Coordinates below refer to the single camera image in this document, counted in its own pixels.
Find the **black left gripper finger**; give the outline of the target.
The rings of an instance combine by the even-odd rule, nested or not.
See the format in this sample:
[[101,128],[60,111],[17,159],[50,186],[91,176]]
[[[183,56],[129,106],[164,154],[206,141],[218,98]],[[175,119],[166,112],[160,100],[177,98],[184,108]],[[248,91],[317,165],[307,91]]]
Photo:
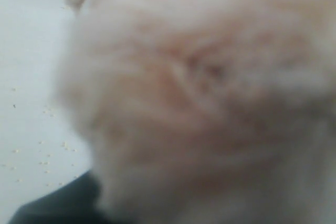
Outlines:
[[89,172],[68,185],[21,206],[9,224],[105,223],[94,207],[98,185]]

